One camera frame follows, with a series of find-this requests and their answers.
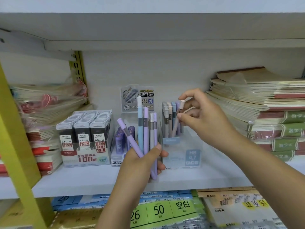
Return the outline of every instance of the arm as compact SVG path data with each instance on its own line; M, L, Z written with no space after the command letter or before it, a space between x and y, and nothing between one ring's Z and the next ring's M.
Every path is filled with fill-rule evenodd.
M286 227L305 225L305 176L238 133L221 108L202 91L188 90L179 99L187 97L192 98L183 110L193 109L179 113L178 119L238 165Z
M138 157L133 148L128 151L95 229L130 228L132 211L139 204L140 195L149 181L150 168L159 156L168 156L168 152L162 150L160 144L142 158ZM165 170L165 165L160 161L157 167L158 174Z

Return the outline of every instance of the green label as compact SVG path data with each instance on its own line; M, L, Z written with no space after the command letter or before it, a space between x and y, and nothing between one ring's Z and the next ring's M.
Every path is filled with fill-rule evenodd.
M272 142L272 151L288 151L298 149L298 139L297 138L282 138L274 139Z
M292 124L282 124L283 130L281 136L288 137L303 137L305 130L305 123L292 123Z
M305 122L305 111L285 111L285 119L282 123L302 123Z
M138 205L134 209L130 228L151 229L198 216L193 200L155 201Z
M283 162L288 162L294 157L295 151L294 150L291 150L291 151L275 151L275 152L271 152L271 153L274 156L278 157Z

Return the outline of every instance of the blue label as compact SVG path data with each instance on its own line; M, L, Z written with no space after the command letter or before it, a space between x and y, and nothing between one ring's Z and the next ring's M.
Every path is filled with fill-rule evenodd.
M163 144L176 145L180 143L180 137L167 137L163 138Z
M200 164L200 150L189 149L185 153L185 166L198 166Z

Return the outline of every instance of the white label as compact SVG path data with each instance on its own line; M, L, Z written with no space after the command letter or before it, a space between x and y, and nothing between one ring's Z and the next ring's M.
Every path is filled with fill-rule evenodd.
M70 135L60 135L61 146L63 151L73 151L73 144Z
M105 136L103 133L93 134L95 149L97 153L105 153L108 152L106 148Z
M80 150L90 150L90 141L88 133L78 134L78 141Z

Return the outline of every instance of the hand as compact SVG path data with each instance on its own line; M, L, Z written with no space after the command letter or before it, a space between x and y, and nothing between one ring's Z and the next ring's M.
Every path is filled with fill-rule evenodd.
M122 162L111 196L116 195L120 203L130 205L133 210L139 204L140 195L149 181L150 168L159 156L168 156L168 152L162 150L160 144L142 158L139 158L131 148ZM158 161L157 167L158 174L165 170L165 165L161 161Z
M227 119L222 109L208 99L200 89L184 92L179 100L191 97L184 104L182 112L177 118L192 128L198 136L214 148L225 151L227 146L236 142L236 138L244 138Z

